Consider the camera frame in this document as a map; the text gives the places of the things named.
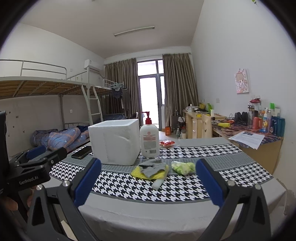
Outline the person's left hand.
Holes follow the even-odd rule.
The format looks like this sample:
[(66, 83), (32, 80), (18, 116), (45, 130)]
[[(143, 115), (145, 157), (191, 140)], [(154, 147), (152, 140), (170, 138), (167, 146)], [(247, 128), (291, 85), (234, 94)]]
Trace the person's left hand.
[[(27, 198), (28, 207), (31, 206), (35, 190), (36, 190), (36, 186), (31, 188), (31, 194)], [(14, 200), (10, 199), (9, 197), (1, 197), (1, 204), (10, 211), (18, 210), (18, 204)]]

